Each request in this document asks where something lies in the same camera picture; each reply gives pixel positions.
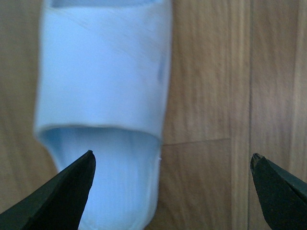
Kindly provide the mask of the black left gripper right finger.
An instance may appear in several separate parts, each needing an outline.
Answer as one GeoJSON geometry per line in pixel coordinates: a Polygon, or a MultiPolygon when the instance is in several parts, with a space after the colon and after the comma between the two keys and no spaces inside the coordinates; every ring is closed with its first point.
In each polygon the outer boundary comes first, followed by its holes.
{"type": "Polygon", "coordinates": [[[272,230],[307,228],[307,183],[255,153],[250,170],[265,221],[272,230]]]}

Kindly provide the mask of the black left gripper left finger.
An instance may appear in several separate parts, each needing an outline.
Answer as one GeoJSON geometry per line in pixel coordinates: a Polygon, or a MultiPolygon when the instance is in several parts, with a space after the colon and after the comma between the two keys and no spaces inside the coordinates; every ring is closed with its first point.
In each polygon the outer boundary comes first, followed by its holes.
{"type": "Polygon", "coordinates": [[[0,215],[2,230],[76,230],[93,184],[91,150],[0,215]]]}

